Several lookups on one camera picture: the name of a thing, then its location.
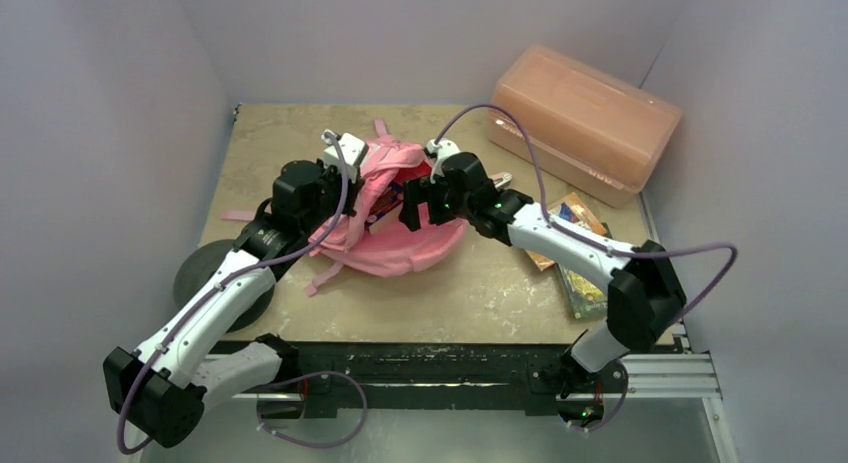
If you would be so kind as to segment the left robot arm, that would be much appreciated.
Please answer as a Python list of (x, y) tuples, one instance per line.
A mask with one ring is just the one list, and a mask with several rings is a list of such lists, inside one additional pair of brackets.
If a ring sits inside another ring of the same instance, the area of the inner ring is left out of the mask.
[(235, 353), (205, 361), (220, 338), (353, 210), (356, 163), (297, 160), (280, 170), (218, 266), (169, 322), (133, 350), (103, 362), (109, 403), (118, 415), (117, 447), (129, 456), (156, 442), (186, 439), (204, 413), (254, 387), (284, 392), (304, 380), (299, 352), (264, 334)]

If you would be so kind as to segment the blue treehouse book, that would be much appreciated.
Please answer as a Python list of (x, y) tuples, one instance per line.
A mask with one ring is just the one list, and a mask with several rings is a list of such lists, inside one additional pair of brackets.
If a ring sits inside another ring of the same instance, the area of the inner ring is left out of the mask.
[(365, 220), (365, 230), (371, 231), (374, 229), (381, 219), (400, 206), (403, 202), (403, 196), (404, 186), (397, 182), (390, 183), (372, 205)]

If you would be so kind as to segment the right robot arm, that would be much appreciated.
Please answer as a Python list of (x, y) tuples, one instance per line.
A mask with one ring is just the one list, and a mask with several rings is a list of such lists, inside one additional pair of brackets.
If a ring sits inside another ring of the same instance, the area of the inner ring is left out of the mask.
[(438, 174), (405, 183), (400, 221), (417, 231), (423, 218), (433, 225), (462, 218), (479, 235), (545, 256), (604, 291), (605, 321), (578, 338), (561, 364), (564, 382), (576, 390), (596, 382), (613, 360), (652, 349), (686, 303), (660, 245), (634, 247), (550, 215), (532, 197), (496, 187), (469, 152), (448, 157)]

